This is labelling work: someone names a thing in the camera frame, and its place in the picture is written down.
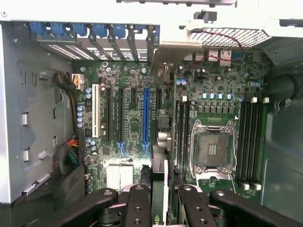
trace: motherboard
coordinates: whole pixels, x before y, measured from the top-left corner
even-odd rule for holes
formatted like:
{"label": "motherboard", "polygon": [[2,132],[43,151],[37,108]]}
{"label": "motherboard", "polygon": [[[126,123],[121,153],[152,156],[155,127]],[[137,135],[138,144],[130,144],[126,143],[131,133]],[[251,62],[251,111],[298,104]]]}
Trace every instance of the motherboard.
{"label": "motherboard", "polygon": [[76,62],[87,193],[140,183],[158,146],[183,183],[259,201],[270,66],[254,52],[229,65],[189,58],[165,81],[148,63]]}

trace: blue pcie slot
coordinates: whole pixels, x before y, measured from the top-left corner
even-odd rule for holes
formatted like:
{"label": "blue pcie slot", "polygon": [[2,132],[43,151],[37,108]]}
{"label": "blue pcie slot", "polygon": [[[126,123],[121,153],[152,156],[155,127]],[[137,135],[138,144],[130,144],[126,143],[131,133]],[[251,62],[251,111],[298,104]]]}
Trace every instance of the blue pcie slot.
{"label": "blue pcie slot", "polygon": [[142,147],[149,146],[149,119],[150,119],[150,89],[144,88],[144,100],[143,100],[143,139]]}

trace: white pci slot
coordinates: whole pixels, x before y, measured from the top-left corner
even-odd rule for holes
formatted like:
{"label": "white pci slot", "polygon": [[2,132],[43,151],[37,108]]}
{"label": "white pci slot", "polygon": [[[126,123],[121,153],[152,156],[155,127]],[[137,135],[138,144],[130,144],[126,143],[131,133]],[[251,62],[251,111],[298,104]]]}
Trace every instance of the white pci slot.
{"label": "white pci slot", "polygon": [[92,87],[92,137],[99,137],[99,127],[100,127],[100,85],[93,84]]}

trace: red wire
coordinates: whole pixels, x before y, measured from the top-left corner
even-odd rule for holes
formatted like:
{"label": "red wire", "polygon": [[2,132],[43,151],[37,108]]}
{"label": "red wire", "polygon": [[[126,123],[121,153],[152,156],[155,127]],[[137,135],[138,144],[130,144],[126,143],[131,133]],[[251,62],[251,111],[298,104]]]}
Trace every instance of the red wire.
{"label": "red wire", "polygon": [[[239,46],[239,48],[240,48],[240,50],[241,50],[241,52],[242,52],[242,56],[241,56],[241,57],[239,57],[239,58],[234,58],[234,59],[222,59],[222,58],[219,58],[219,57],[213,56],[213,55],[208,55],[208,56],[206,56],[205,58],[211,57],[211,58],[216,58],[216,59],[218,59],[218,60],[220,60],[220,61],[238,61],[238,60],[242,60],[242,59],[243,59],[243,57],[244,57],[244,50],[243,50],[243,47],[242,47],[241,43],[240,43],[236,38],[231,37],[231,36],[229,36],[229,35],[225,35],[225,34],[221,34],[221,33],[216,33],[216,32],[202,31],[202,33],[207,33],[207,34],[211,34],[211,35],[220,35],[220,36],[227,37],[227,38],[229,38],[229,39],[235,41],[235,42],[238,44],[238,46]],[[197,64],[199,64],[200,62],[202,62],[205,58],[202,58],[201,60],[196,61],[194,64],[191,65],[191,68],[192,68],[192,67],[195,67]]]}

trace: cpu socket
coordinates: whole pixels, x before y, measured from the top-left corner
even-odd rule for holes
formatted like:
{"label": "cpu socket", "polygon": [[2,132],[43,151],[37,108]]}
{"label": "cpu socket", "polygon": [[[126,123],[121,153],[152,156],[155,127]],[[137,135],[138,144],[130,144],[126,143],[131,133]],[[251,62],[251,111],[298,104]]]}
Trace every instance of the cpu socket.
{"label": "cpu socket", "polygon": [[191,131],[190,171],[193,178],[230,179],[236,164],[235,127],[203,125],[197,119]]}

